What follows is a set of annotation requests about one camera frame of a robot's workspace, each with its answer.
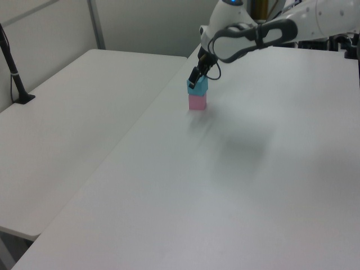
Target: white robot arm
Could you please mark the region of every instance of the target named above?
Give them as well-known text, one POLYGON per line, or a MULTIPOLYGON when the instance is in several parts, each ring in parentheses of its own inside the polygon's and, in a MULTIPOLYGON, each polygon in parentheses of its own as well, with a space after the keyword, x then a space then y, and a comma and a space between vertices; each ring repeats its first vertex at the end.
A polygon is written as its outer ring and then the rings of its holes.
POLYGON ((273 20, 257 24, 242 0, 219 0, 209 26, 201 26, 199 64, 190 87, 221 60, 230 63, 248 52, 288 42, 306 41, 357 32, 360 0, 298 0, 273 20))

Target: white table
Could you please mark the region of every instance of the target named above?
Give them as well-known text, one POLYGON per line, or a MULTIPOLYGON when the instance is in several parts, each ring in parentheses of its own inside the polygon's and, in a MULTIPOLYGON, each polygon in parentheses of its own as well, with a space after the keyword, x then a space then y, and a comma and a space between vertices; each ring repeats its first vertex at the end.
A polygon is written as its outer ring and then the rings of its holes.
POLYGON ((91 50, 2 112, 0 231, 36 239, 185 60, 91 50))
POLYGON ((195 55, 15 270, 358 270, 357 62, 250 53, 190 112, 195 55))

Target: black stand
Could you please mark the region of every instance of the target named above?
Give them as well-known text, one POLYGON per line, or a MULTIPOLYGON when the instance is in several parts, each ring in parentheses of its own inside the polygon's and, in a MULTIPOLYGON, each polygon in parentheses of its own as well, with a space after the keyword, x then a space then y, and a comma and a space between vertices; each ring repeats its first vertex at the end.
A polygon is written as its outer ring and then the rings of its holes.
POLYGON ((299 49, 327 51, 327 41, 299 41, 299 49))
POLYGON ((10 73, 13 78, 13 81, 15 82, 17 91, 19 92, 19 99, 14 101, 14 103, 26 104, 30 100, 33 100, 35 98, 35 96, 32 94, 28 94, 24 89, 24 85, 20 79, 19 72, 17 71, 15 62, 11 56, 10 47, 7 43, 5 32, 4 32, 4 29, 2 28, 1 24, 0 24, 0 47, 1 47, 2 53, 4 54, 7 65, 10 69, 10 73))
POLYGON ((359 34, 355 34, 354 38, 351 39, 350 45, 346 48, 344 57, 346 59, 358 59, 357 47, 359 43, 359 34))

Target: black cable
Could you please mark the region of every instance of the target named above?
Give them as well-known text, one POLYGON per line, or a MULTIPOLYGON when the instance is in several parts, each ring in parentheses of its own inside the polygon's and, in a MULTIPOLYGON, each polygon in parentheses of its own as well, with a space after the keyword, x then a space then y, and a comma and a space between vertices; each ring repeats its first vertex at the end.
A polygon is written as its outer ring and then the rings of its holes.
POLYGON ((266 18, 266 21, 269 20, 270 15, 271 15, 271 13, 274 11, 274 9, 275 9, 275 7, 276 7, 277 4, 279 4, 279 0, 276 0, 275 3, 272 5, 272 7, 271 7, 271 9, 270 9, 270 11, 269 11, 269 15, 268 15, 268 17, 266 18))
POLYGON ((218 79, 221 78, 221 68, 220 68, 220 65, 219 65, 219 63, 216 63, 216 65, 218 66, 218 69, 219 69, 219 77, 217 77, 217 78, 211 78, 211 77, 205 75, 205 77, 207 77, 209 80, 218 80, 218 79))
POLYGON ((274 18, 272 18, 272 20, 275 19, 275 18, 277 18, 277 17, 279 17, 280 14, 282 14, 282 10, 279 11, 278 13, 276 13, 276 15, 274 16, 274 18))
POLYGON ((352 42, 351 38, 348 36, 348 35, 345 35, 345 34, 338 34, 338 35, 335 35, 334 37, 338 38, 338 37, 344 37, 346 38, 348 41, 352 42))
MULTIPOLYGON (((10 43, 9 43, 9 40, 7 39, 7 35, 4 31, 4 28, 2 28, 2 27, 1 27, 1 32, 3 33, 3 35, 5 37, 7 47, 9 48, 9 51, 10 51, 10 43)), ((10 97, 11 97, 11 102, 14 104, 14 98, 12 96, 12 75, 11 74, 10 74, 10 97)))
MULTIPOLYGON (((209 54, 211 54, 212 56, 215 56, 215 57, 216 57, 216 55, 213 54, 213 53, 211 52, 211 50, 210 50, 210 43, 211 43, 213 40, 214 40, 214 38, 212 38, 212 39, 209 41, 209 43, 208 43, 208 52, 209 52, 209 54)), ((219 69, 219 77, 217 77, 217 78, 211 78, 211 77, 205 75, 205 77, 207 77, 209 80, 218 80, 218 79, 221 78, 221 68, 220 68, 220 65, 219 65, 219 63, 217 63, 217 62, 216 62, 216 65, 217 65, 217 67, 218 67, 218 69, 219 69)))
POLYGON ((14 104, 14 98, 12 97, 12 75, 10 74, 10 97, 11 102, 14 104))
POLYGON ((9 43, 9 40, 7 39, 7 35, 5 34, 5 31, 4 31, 3 28, 1 28, 1 32, 3 33, 3 35, 4 35, 5 39, 6 39, 7 47, 8 47, 9 50, 10 50, 10 43, 9 43))

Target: pink cube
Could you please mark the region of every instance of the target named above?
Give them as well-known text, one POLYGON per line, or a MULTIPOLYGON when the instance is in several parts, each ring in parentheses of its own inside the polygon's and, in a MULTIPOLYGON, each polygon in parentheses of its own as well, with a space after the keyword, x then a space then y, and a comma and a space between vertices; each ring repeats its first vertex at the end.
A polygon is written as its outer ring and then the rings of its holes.
POLYGON ((203 111, 206 108, 206 93, 201 96, 189 94, 189 110, 203 111))

